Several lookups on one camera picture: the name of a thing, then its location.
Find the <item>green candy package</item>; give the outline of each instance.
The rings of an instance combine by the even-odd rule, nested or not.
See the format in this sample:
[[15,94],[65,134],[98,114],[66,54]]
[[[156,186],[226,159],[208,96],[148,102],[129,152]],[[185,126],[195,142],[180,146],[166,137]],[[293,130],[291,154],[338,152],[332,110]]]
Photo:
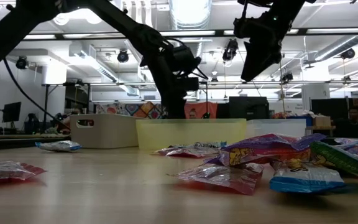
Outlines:
[[336,167],[358,175],[358,155],[323,142],[313,142],[310,144],[310,148],[314,164]]

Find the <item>computer monitor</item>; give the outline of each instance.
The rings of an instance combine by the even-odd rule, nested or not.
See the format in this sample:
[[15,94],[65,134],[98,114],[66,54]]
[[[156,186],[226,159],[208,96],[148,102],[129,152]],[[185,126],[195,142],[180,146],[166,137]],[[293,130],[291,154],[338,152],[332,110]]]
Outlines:
[[231,118],[269,119],[269,103],[266,97],[231,96],[229,107]]
[[19,121],[22,102],[9,103],[4,106],[2,120],[4,122]]

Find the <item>yellow plastic bin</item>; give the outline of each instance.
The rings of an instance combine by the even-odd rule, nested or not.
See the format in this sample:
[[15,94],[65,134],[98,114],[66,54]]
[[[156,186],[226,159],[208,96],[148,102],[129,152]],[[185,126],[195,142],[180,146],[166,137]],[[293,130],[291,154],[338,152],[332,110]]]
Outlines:
[[136,121],[139,149],[156,151],[172,144],[227,141],[246,136],[246,119],[145,119]]

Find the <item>translucent plastic bin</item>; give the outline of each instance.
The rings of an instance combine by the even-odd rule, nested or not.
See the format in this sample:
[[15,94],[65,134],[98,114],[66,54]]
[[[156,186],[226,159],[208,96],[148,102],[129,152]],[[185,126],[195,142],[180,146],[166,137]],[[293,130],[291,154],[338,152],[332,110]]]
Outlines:
[[263,134],[286,134],[294,137],[305,136],[304,119],[255,119],[247,122],[247,138]]
[[245,119],[155,119],[137,120],[139,149],[156,151],[172,144],[197,141],[227,141],[245,138]]

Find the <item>desk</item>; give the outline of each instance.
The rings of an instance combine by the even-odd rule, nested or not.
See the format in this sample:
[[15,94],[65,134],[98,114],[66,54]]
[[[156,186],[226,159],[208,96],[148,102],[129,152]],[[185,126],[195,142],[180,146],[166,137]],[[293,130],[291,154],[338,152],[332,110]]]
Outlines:
[[336,129],[335,126],[307,126],[306,130],[311,130],[311,133],[313,134],[313,131],[315,130],[323,130],[323,131],[329,131],[329,135],[331,137],[334,136],[333,131]]
[[137,149],[75,154],[8,149],[0,150],[0,160],[49,170],[30,182],[0,185],[0,223],[358,223],[358,192],[274,192],[269,166],[255,195],[246,196],[180,187],[181,180],[166,174],[202,160],[150,156]]

